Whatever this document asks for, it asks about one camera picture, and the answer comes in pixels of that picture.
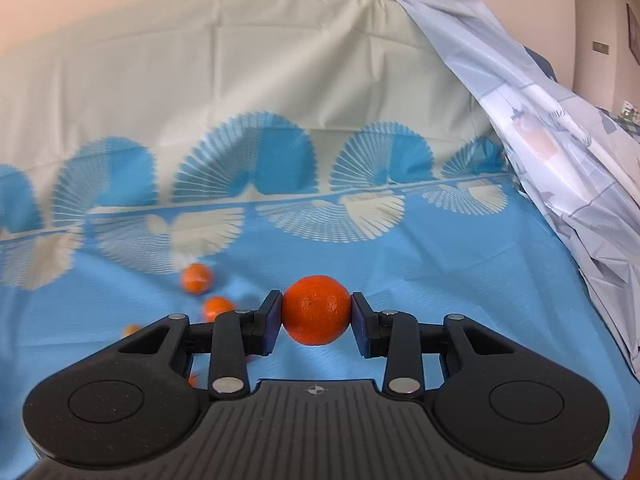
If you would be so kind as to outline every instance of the blue fabric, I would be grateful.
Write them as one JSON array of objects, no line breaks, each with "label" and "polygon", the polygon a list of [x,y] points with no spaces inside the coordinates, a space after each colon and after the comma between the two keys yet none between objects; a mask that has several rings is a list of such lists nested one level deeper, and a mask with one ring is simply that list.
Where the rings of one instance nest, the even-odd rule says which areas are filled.
[{"label": "blue fabric", "polygon": [[[42,286],[30,282],[28,270],[14,282],[2,274],[0,479],[16,478],[36,460],[20,409],[40,380],[114,342],[127,324],[176,311],[200,320],[202,298],[181,290],[172,252],[185,235],[180,222],[194,218],[188,215],[226,222],[224,250],[200,260],[214,269],[212,294],[238,307],[256,308],[272,288],[328,274],[349,291],[362,291],[375,310],[405,310],[432,323],[459,312],[584,375],[611,410],[596,464],[622,478],[640,384],[593,309],[571,255],[511,186],[498,146],[475,139],[436,173],[427,140],[402,124],[369,125],[345,142],[333,165],[324,165],[332,168],[325,187],[331,193],[308,197],[318,190],[308,137],[284,119],[263,119],[262,126],[249,121],[240,134],[225,130],[233,121],[204,134],[175,175],[168,205],[91,210],[101,200],[127,207],[155,201],[150,152],[120,138],[81,148],[82,157],[61,171],[58,226],[70,222],[69,229],[81,233],[70,270]],[[270,137],[273,121],[284,136]],[[261,161],[264,150],[273,150],[268,162]],[[76,171],[78,160],[82,171]],[[270,177],[279,164],[286,181]],[[86,174],[91,185],[80,186]],[[24,193],[15,172],[7,179],[0,189],[17,182]],[[237,196],[250,182],[264,194],[292,190],[295,197],[212,201]],[[189,203],[182,192],[192,197]],[[365,214],[357,207],[366,200]],[[71,221],[76,215],[80,220]],[[0,265],[15,264],[15,254],[34,257],[38,237],[51,235],[25,232],[2,242]],[[424,362],[428,387],[441,384],[437,356]],[[252,360],[249,374],[253,384],[260,378],[380,382],[384,365],[384,359],[360,357],[351,330],[317,348],[300,346],[281,330],[273,355]],[[206,359],[198,359],[194,372],[202,378],[206,369]]]}]

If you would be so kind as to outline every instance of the seashell print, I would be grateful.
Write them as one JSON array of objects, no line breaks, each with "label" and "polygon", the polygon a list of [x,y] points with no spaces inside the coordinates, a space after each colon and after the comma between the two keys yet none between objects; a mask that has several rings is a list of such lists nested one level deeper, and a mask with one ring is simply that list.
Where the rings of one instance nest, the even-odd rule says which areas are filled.
[{"label": "seashell print", "polygon": [[487,137],[476,137],[465,144],[442,167],[444,178],[477,175],[482,173],[500,173],[504,162],[502,150]]},{"label": "seashell print", "polygon": [[345,143],[331,173],[332,190],[433,179],[427,141],[400,123],[373,123]]},{"label": "seashell print", "polygon": [[55,226],[74,225],[96,206],[149,206],[158,201],[153,155],[124,137],[84,145],[66,162],[53,190]]},{"label": "seashell print", "polygon": [[318,191],[311,139],[286,118],[268,112],[244,114],[206,134],[175,175],[172,202],[240,195],[254,184],[270,194]]},{"label": "seashell print", "polygon": [[457,186],[438,184],[422,196],[437,207],[466,215],[494,214],[507,207],[507,196],[500,186],[487,180],[459,182]]},{"label": "seashell print", "polygon": [[260,205],[261,216],[284,232],[320,242],[373,240],[388,232],[404,216],[404,196],[390,191],[345,195],[334,204],[311,200]]},{"label": "seashell print", "polygon": [[33,238],[0,244],[0,282],[35,290],[58,279],[73,266],[73,256],[82,243],[75,226]]},{"label": "seashell print", "polygon": [[98,218],[98,248],[129,269],[171,274],[226,249],[241,233],[242,208],[179,214],[171,225],[155,214]]},{"label": "seashell print", "polygon": [[42,229],[40,207],[28,177],[17,168],[0,164],[0,233]]}]

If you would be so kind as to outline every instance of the orange ball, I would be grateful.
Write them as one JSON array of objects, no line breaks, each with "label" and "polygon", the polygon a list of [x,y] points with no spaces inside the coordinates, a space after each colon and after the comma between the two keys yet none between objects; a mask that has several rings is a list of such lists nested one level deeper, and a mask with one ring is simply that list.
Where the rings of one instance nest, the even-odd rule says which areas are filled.
[{"label": "orange ball", "polygon": [[216,319],[218,314],[229,312],[230,310],[233,310],[235,308],[236,306],[227,298],[223,298],[222,296],[214,296],[213,298],[208,298],[202,304],[202,317],[207,323],[211,323]]},{"label": "orange ball", "polygon": [[191,294],[202,294],[211,288],[213,272],[204,264],[191,264],[180,276],[182,288]]},{"label": "orange ball", "polygon": [[282,297],[282,324],[300,344],[326,345],[338,339],[351,321],[351,297],[329,276],[307,276]]},{"label": "orange ball", "polygon": [[122,337],[129,337],[131,334],[135,334],[138,330],[140,330],[142,327],[136,323],[127,325],[126,327],[124,327],[124,329],[122,330]]}]

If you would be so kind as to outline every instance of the black robotic gripper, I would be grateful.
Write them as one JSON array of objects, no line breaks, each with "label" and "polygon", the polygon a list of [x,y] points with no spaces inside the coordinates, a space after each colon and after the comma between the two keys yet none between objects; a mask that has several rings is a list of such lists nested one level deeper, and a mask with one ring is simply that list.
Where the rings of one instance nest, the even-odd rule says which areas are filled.
[{"label": "black robotic gripper", "polygon": [[[609,410],[588,380],[475,321],[374,312],[351,297],[373,380],[261,380],[282,295],[189,324],[172,314],[38,384],[22,412],[41,460],[27,480],[603,479],[591,463]],[[185,380],[210,352],[208,389]],[[444,384],[426,389],[422,354]]]}]

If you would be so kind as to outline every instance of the fan pattern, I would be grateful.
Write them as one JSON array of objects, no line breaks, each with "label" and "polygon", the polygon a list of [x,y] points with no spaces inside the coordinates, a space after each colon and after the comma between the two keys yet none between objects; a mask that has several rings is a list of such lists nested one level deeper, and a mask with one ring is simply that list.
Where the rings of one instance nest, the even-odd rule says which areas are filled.
[{"label": "fan pattern", "polygon": [[[241,236],[248,204],[223,202],[249,189],[259,217],[315,242],[375,240],[402,221],[406,197],[416,194],[451,212],[495,214],[507,197],[489,178],[502,172],[500,147],[481,137],[434,176],[423,137],[400,123],[372,123],[344,143],[322,195],[309,134],[280,115],[257,112],[207,132],[179,165],[171,204],[161,208],[151,152],[106,137],[82,146],[61,168],[50,226],[29,178],[0,165],[0,283],[25,290],[52,283],[73,267],[83,241],[127,269],[179,272]],[[99,206],[115,211],[94,211]]]}]

